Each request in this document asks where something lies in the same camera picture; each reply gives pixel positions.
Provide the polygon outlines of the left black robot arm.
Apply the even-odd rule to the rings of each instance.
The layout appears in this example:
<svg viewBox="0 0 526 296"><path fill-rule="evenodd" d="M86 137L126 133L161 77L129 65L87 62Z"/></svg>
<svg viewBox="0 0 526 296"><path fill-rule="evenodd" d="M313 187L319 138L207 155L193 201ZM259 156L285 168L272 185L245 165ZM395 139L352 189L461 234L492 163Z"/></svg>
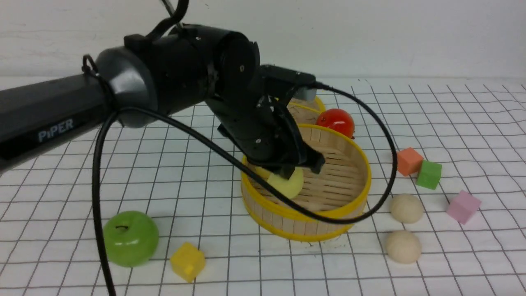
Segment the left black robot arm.
<svg viewBox="0 0 526 296"><path fill-rule="evenodd" d="M295 96L315 98L314 75L261 65L256 42L205 25L124 41L101 52L94 69L84 64L78 75L2 90L2 172L95 129L117 109L170 116L202 102L252 165L286 178L292 167L321 171L323 155L287 109Z"/></svg>

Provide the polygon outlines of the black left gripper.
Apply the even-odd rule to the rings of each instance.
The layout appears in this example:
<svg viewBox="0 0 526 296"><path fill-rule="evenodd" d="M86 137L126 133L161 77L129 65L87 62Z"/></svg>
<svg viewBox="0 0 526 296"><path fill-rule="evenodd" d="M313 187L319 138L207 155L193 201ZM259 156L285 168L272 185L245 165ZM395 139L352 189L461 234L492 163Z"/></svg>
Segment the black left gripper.
<svg viewBox="0 0 526 296"><path fill-rule="evenodd" d="M323 155L302 138L287 109L289 101L263 94L261 78L247 86L226 86L205 103L220 121L219 131L248 161L289 179L295 167L320 173Z"/></svg>

